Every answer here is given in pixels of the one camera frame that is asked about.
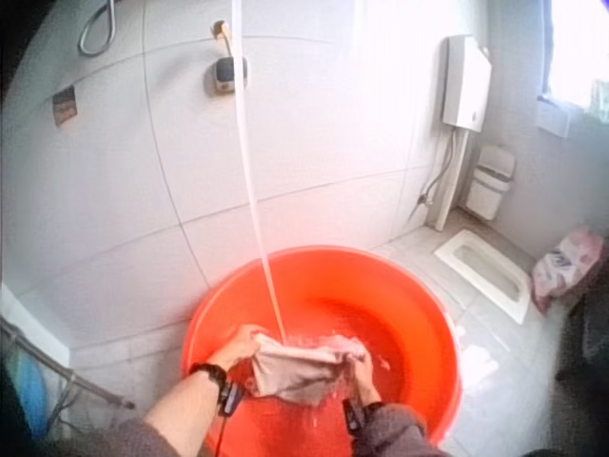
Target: window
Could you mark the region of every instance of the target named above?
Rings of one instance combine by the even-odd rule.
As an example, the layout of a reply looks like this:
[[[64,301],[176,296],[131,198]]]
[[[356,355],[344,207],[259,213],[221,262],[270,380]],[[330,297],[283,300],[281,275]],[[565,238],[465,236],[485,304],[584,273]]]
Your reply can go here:
[[[609,123],[609,0],[551,0],[550,19],[549,95]]]

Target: white trash bin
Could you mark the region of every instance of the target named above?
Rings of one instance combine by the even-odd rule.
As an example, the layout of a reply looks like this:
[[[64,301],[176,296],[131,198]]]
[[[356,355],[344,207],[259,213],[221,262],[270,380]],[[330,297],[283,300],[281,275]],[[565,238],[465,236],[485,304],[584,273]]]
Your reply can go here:
[[[495,219],[503,195],[510,189],[515,165],[514,155],[507,150],[483,147],[465,205],[482,219]]]

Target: gray sleeve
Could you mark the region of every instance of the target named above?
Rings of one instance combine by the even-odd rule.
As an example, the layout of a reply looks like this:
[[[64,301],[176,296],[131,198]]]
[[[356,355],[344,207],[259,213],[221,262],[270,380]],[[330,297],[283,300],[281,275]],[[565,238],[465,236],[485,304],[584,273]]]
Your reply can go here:
[[[127,421],[114,430],[47,443],[41,454],[46,457],[180,457],[156,429],[141,420]]]
[[[431,446],[424,429],[406,407],[375,410],[353,441],[355,457],[446,457]]]

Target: wrist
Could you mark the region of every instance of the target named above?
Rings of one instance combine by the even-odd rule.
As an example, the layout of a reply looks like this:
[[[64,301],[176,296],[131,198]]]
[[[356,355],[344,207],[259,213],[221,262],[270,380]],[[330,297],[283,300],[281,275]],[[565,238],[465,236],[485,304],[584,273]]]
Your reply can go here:
[[[232,366],[234,365],[233,361],[229,357],[226,357],[222,353],[218,353],[218,352],[212,354],[207,359],[207,363],[210,365],[217,365],[224,371],[229,371],[232,368]]]
[[[381,401],[381,395],[374,386],[358,387],[358,394],[360,396],[360,403],[363,407],[367,407],[368,405]]]

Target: watch strap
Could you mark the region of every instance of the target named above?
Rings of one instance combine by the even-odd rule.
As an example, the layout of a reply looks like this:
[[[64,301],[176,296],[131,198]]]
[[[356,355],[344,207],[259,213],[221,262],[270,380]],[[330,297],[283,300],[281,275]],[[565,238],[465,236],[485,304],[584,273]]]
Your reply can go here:
[[[216,383],[218,388],[222,392],[226,385],[226,371],[217,365],[212,364],[194,364],[190,367],[188,374],[192,374],[196,371],[204,371],[209,376],[209,380]]]

